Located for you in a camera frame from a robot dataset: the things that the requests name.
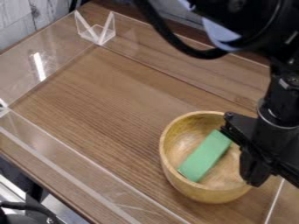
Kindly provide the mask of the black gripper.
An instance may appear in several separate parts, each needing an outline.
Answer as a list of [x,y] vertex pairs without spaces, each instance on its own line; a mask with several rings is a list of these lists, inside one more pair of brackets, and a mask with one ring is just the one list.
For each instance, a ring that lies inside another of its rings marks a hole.
[[260,187],[280,176],[299,187],[299,120],[284,121],[259,107],[256,118],[226,112],[220,132],[239,146],[239,174],[246,183]]

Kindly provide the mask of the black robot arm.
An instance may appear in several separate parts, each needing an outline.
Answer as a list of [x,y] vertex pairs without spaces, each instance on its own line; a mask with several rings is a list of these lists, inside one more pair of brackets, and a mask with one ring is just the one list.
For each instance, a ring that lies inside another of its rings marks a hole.
[[270,176],[299,187],[299,0],[187,0],[214,45],[270,62],[256,117],[228,112],[220,131],[240,147],[239,173],[260,186]]

